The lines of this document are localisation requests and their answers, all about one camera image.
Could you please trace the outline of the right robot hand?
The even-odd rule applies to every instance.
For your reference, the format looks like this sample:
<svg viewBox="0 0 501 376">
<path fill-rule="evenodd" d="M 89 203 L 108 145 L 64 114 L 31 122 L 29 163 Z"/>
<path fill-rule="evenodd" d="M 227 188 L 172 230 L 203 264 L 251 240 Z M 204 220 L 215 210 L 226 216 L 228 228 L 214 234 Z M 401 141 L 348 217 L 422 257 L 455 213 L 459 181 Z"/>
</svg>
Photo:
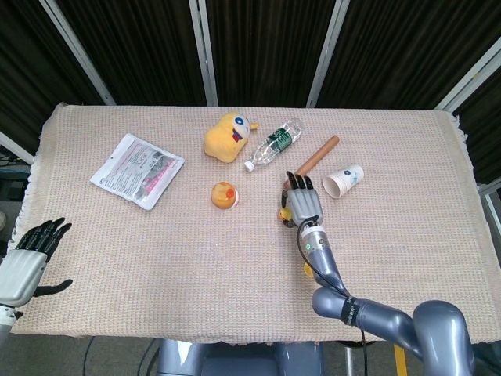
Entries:
<svg viewBox="0 0 501 376">
<path fill-rule="evenodd" d="M 281 194 L 279 218 L 285 227 L 300 226 L 303 221 L 315 217 L 315 222 L 323 221 L 323 210 L 318 192 L 307 175 L 293 174 L 287 171 L 290 187 Z"/>
</svg>

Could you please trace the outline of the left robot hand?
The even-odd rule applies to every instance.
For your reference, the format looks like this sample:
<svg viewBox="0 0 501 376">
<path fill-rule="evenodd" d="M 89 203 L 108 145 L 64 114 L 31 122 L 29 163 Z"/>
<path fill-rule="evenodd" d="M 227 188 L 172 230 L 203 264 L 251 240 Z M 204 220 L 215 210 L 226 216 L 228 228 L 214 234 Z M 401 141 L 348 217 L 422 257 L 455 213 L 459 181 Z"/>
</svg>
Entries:
<svg viewBox="0 0 501 376">
<path fill-rule="evenodd" d="M 41 285 L 40 280 L 60 241 L 72 224 L 65 218 L 48 220 L 29 229 L 14 249 L 1 261 L 1 305 L 20 308 L 32 298 L 58 294 L 72 285 L 66 279 L 57 285 Z"/>
</svg>

